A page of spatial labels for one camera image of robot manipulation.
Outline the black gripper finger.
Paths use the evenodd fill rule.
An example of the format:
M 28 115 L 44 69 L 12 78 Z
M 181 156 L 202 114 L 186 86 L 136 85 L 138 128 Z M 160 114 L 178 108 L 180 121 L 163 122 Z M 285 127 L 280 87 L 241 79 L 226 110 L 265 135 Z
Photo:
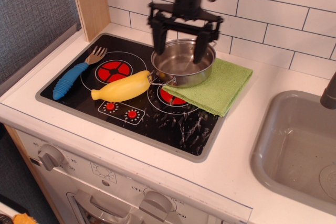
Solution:
M 151 27 L 154 42 L 154 51 L 158 55 L 161 55 L 165 49 L 167 28 L 165 27 L 165 23 L 159 20 L 152 20 Z
M 208 44 L 212 41 L 212 30 L 202 30 L 198 33 L 194 50 L 194 64 L 200 63 Z

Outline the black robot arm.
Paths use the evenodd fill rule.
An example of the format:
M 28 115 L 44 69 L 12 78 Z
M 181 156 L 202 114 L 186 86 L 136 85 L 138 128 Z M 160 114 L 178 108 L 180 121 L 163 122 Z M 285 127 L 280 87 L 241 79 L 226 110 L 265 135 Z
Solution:
M 165 50 L 168 30 L 196 36 L 195 64 L 199 63 L 208 44 L 219 37 L 223 19 L 201 8 L 202 0 L 175 0 L 172 4 L 151 2 L 148 24 L 152 28 L 154 51 L 161 55 Z

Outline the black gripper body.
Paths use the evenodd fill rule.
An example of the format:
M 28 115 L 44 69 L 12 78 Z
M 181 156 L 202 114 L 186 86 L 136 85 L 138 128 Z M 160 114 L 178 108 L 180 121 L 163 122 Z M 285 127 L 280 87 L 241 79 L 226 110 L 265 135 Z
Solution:
M 212 40 L 217 40 L 223 19 L 204 11 L 201 1 L 174 0 L 172 4 L 151 2 L 148 24 L 151 26 L 152 20 L 159 20 L 165 23 L 167 31 L 181 31 L 195 36 L 202 30 L 212 30 Z

